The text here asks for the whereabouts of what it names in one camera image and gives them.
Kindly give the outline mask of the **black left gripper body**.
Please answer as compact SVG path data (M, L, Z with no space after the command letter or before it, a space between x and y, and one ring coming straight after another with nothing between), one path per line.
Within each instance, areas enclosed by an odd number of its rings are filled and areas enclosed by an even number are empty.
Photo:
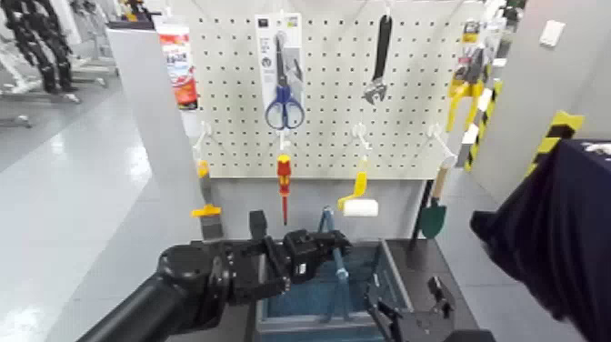
M291 287L290 256L272 237L225 244L230 287L227 303L241 306L275 297Z

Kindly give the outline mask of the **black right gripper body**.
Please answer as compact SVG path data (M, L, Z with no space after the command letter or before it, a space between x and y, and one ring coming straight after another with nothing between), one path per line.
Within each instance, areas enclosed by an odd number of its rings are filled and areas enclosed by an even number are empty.
M401 341L409 342L442 342L454 331L455 315L451 311L406 312L396 318L396 331Z

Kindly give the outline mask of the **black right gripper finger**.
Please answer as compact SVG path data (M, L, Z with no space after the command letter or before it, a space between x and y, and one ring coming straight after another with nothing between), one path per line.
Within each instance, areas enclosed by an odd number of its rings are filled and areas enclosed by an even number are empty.
M429 293L436 304L435 309L443 316L451 316L455 309L455 299L440 277L430 277L427 281Z
M398 313L382 300L378 295L378 287L374 284L366 286L365 305L367 313L376 323L384 340L398 341L399 335L396 332Z

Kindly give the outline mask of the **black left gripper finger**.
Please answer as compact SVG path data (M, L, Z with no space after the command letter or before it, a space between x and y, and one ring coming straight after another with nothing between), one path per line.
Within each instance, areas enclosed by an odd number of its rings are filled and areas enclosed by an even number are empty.
M336 249L343 256L350 253L352 246L347 237L337 230L309 232L300 229L284 237L284 247L291 256L330 256Z
M305 283L312 280L317 269L329 260L327 255L288 256L286 269L292 283Z

